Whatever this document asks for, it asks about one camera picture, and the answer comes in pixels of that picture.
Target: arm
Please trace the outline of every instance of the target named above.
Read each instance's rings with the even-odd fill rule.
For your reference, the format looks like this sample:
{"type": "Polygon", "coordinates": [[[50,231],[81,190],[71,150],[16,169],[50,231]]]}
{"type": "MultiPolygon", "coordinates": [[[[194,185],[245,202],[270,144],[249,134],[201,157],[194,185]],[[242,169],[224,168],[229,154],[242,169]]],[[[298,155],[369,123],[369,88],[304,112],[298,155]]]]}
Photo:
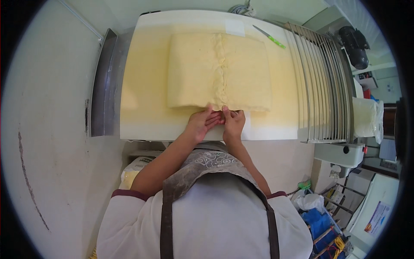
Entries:
{"type": "Polygon", "coordinates": [[[269,196],[272,194],[270,192],[269,185],[267,184],[266,179],[262,174],[257,170],[256,166],[253,164],[253,161],[241,142],[241,132],[243,130],[244,123],[246,118],[243,111],[230,112],[229,109],[223,107],[224,117],[226,122],[224,125],[223,140],[226,143],[229,154],[237,158],[240,162],[243,163],[244,167],[249,171],[254,180],[257,182],[259,188],[262,192],[269,196]]]}
{"type": "Polygon", "coordinates": [[[223,124],[220,112],[206,111],[191,115],[184,132],[157,158],[142,169],[132,182],[131,190],[153,196],[162,190],[162,182],[180,169],[195,145],[217,124],[223,124]]]}

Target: knife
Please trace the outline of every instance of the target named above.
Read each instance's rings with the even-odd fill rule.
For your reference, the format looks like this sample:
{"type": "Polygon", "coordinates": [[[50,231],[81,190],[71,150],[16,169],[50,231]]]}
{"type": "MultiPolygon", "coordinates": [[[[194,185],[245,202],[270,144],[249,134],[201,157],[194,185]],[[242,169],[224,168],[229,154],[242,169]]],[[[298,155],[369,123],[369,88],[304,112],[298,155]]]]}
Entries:
{"type": "Polygon", "coordinates": [[[253,27],[255,27],[256,29],[258,29],[261,33],[263,33],[264,35],[266,35],[267,38],[269,38],[272,42],[276,43],[277,45],[279,45],[282,48],[286,48],[282,43],[278,42],[277,40],[275,40],[272,36],[270,36],[270,34],[268,34],[267,32],[263,31],[262,29],[256,27],[253,25],[253,27]]]}

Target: dough sheeter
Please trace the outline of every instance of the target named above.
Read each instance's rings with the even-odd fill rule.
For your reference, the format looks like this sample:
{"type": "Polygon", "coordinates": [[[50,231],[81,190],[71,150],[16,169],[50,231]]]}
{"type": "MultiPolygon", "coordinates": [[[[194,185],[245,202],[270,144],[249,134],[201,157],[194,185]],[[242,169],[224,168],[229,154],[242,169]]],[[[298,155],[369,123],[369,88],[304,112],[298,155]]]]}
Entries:
{"type": "MultiPolygon", "coordinates": [[[[224,32],[263,41],[271,72],[272,111],[250,112],[244,140],[299,139],[352,143],[354,81],[344,49],[299,25],[279,26],[226,12],[177,10],[142,14],[136,27],[108,29],[97,65],[88,118],[91,136],[169,141],[198,108],[166,107],[169,38],[182,32],[224,32]],[[286,46],[280,48],[258,26],[286,46]],[[138,90],[131,85],[139,84],[138,90]],[[121,105],[121,93],[128,104],[121,105]]],[[[205,140],[222,140],[216,127],[205,140]]]]}

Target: folded dough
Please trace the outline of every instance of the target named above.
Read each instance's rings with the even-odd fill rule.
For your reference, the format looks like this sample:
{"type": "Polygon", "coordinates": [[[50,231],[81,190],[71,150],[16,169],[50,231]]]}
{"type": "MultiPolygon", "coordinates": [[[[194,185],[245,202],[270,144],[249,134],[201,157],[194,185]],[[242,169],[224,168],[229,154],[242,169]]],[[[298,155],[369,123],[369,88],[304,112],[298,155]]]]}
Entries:
{"type": "Polygon", "coordinates": [[[168,107],[213,104],[215,111],[270,111],[272,88],[265,44],[222,33],[173,34],[168,107]]]}

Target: dirty apron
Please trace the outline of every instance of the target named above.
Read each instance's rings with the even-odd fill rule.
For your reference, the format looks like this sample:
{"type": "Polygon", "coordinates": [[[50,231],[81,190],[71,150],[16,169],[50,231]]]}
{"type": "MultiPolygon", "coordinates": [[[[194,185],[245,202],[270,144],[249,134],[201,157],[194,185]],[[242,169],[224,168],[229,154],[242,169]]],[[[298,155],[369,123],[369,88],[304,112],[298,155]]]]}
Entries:
{"type": "Polygon", "coordinates": [[[267,203],[266,196],[259,189],[249,171],[234,156],[227,153],[226,146],[221,142],[199,144],[188,156],[181,168],[162,183],[161,211],[161,259],[173,259],[173,202],[193,186],[203,175],[208,173],[227,172],[240,177],[263,202],[269,224],[270,258],[279,259],[279,240],[276,219],[272,207],[267,203]]]}

